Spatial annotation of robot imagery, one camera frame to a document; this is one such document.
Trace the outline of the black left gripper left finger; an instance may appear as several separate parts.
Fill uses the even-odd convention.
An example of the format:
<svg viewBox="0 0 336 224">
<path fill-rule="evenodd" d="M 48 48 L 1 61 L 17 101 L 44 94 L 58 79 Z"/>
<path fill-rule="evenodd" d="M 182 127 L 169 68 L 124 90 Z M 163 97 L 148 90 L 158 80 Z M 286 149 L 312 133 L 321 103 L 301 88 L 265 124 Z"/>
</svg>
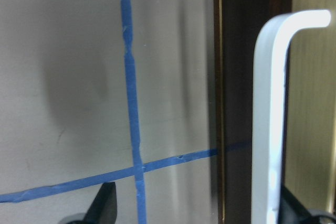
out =
<svg viewBox="0 0 336 224">
<path fill-rule="evenodd" d="M 108 182 L 101 185 L 93 202 L 81 219 L 75 219 L 81 215 L 74 215 L 64 218 L 59 223 L 114 224 L 117 220 L 117 214 L 116 183 Z"/>
</svg>

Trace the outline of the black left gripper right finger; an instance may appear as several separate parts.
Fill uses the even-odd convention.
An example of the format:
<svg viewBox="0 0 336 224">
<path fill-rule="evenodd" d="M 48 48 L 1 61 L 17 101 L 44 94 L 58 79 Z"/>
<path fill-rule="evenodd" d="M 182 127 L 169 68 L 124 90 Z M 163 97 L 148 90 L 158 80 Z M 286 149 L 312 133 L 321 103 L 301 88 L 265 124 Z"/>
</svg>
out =
<svg viewBox="0 0 336 224">
<path fill-rule="evenodd" d="M 280 191 L 278 223 L 335 223 L 335 215 L 318 209 L 307 209 L 284 185 Z"/>
</svg>

